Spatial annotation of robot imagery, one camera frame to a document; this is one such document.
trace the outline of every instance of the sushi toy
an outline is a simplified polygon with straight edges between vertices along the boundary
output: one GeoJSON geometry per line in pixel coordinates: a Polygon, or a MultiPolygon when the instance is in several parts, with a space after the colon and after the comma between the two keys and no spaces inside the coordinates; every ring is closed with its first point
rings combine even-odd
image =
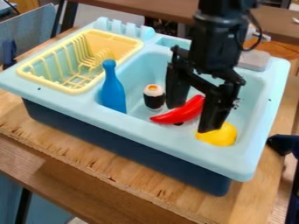
{"type": "Polygon", "coordinates": [[[165,93],[163,88],[157,84],[149,84],[143,90],[145,105],[151,110],[159,110],[165,103],[165,93]]]}

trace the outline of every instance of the white object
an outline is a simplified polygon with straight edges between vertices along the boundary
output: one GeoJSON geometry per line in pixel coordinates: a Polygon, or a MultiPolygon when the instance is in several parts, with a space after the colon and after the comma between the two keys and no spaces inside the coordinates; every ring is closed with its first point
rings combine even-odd
{"type": "Polygon", "coordinates": [[[270,60],[268,52],[252,50],[251,52],[242,52],[239,59],[238,67],[254,71],[265,71],[270,60]]]}
{"type": "Polygon", "coordinates": [[[295,17],[293,17],[293,21],[294,21],[296,24],[298,24],[298,25],[299,25],[299,20],[298,20],[298,19],[296,19],[295,17]]]}

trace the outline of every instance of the blue object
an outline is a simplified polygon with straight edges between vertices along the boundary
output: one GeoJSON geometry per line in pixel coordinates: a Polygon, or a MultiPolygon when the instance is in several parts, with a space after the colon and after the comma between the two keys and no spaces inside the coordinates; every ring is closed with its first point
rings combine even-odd
{"type": "Polygon", "coordinates": [[[6,39],[2,43],[3,48],[3,69],[9,68],[17,63],[15,60],[17,46],[13,39],[6,39]]]}
{"type": "Polygon", "coordinates": [[[127,114],[126,94],[120,81],[116,78],[116,63],[113,59],[103,62],[106,79],[100,91],[101,104],[110,109],[127,114]]]}
{"type": "Polygon", "coordinates": [[[268,138],[267,144],[281,156],[293,152],[296,159],[299,159],[299,136],[274,135],[268,138]]]}
{"type": "Polygon", "coordinates": [[[226,195],[232,183],[230,178],[186,162],[178,157],[154,150],[104,129],[99,129],[89,123],[61,114],[35,102],[26,99],[23,99],[23,101],[30,117],[36,121],[79,137],[91,144],[99,145],[105,150],[132,159],[139,164],[146,165],[153,170],[162,172],[215,196],[226,195]]]}

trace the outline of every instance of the yellow object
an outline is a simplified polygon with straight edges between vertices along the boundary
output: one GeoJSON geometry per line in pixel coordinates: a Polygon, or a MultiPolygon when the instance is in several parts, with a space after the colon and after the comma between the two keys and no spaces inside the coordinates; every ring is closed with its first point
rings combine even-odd
{"type": "Polygon", "coordinates": [[[229,122],[224,122],[221,129],[212,130],[206,133],[197,133],[196,138],[217,146],[229,146],[233,145],[236,141],[238,131],[229,122]]]}
{"type": "Polygon", "coordinates": [[[134,38],[88,29],[28,60],[17,74],[70,95],[86,92],[104,76],[102,62],[119,66],[143,47],[134,38]]]}

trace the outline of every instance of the blue sink base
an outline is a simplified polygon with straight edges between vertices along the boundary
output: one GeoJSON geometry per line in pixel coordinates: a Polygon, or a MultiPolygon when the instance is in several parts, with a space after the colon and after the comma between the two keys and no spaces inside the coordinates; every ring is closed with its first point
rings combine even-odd
{"type": "Polygon", "coordinates": [[[200,166],[188,163],[159,150],[117,136],[104,129],[82,122],[68,115],[23,99],[31,118],[72,136],[98,145],[122,157],[132,159],[139,164],[195,186],[215,196],[224,196],[232,183],[230,178],[200,166]]]}

